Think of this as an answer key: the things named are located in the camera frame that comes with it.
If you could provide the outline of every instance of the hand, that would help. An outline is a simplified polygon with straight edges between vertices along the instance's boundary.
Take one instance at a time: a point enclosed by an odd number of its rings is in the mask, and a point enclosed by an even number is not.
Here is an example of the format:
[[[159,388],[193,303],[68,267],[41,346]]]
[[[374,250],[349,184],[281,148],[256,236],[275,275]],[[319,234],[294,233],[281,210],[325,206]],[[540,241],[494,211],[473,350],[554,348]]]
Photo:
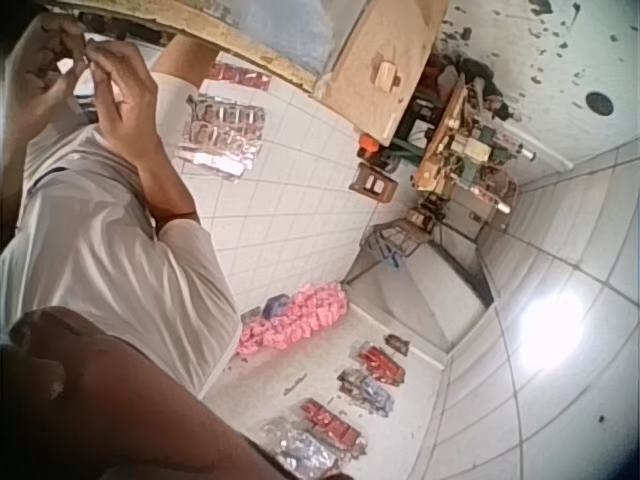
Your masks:
[[[87,67],[84,51],[83,28],[73,18],[47,13],[31,22],[6,63],[6,133],[13,147],[41,133],[57,107],[73,94]],[[63,58],[73,58],[74,65],[60,75],[57,63]],[[52,73],[59,76],[53,82]]]
[[[156,130],[158,86],[138,49],[125,42],[89,42],[100,128],[114,151],[140,168],[165,157]],[[116,102],[113,81],[122,94]]]

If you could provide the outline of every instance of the ceiling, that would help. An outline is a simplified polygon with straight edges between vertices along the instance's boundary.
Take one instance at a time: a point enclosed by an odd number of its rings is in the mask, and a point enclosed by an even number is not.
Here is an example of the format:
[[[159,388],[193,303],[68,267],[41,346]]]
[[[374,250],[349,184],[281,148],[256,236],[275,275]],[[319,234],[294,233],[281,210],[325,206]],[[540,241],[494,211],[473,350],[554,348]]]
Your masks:
[[[538,150],[531,180],[638,135],[638,0],[450,0],[438,47],[487,63],[516,112],[510,128]],[[598,91],[610,116],[587,106]]]

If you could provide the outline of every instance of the wall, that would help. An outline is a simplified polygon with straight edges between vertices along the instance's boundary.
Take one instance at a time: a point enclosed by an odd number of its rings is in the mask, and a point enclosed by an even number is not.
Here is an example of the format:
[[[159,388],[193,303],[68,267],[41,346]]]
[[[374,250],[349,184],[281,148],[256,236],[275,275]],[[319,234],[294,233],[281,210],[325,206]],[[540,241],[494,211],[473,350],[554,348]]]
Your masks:
[[[412,480],[606,478],[638,448],[638,141],[526,185],[481,235],[497,301],[453,352]],[[572,292],[577,349],[529,370],[522,316]]]
[[[222,61],[247,66],[224,54]],[[203,92],[264,107],[264,146],[237,184],[174,161],[195,197],[240,310],[307,282],[342,280],[369,222],[395,219],[413,196],[409,169],[393,202],[347,189],[359,163],[358,134],[342,117],[273,78],[269,91],[205,82]]]

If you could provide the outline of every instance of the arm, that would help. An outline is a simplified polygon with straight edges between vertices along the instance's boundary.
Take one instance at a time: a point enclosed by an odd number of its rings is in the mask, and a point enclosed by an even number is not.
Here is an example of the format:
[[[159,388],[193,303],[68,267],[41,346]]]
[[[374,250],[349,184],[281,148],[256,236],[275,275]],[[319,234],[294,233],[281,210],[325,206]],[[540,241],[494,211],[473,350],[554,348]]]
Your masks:
[[[87,55],[92,61],[100,127],[116,153],[137,168],[156,230],[176,219],[199,222],[193,197],[158,136],[158,87],[140,52],[131,44],[104,42],[90,43]],[[111,81],[118,85],[122,102],[116,103]]]
[[[82,27],[73,19],[38,16],[20,38],[11,55],[3,58],[0,123],[0,251],[15,233],[27,145],[47,126],[57,107],[73,94],[86,65]],[[49,72],[57,62],[73,57],[74,68],[50,85]]]

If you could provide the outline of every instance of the dark hole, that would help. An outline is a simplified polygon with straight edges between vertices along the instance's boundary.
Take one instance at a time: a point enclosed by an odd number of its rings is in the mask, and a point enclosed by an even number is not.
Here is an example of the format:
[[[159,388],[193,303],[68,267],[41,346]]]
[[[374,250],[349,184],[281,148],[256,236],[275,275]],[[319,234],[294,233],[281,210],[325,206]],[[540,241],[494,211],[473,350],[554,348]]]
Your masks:
[[[608,117],[613,113],[613,102],[604,93],[587,93],[587,106],[598,115]]]

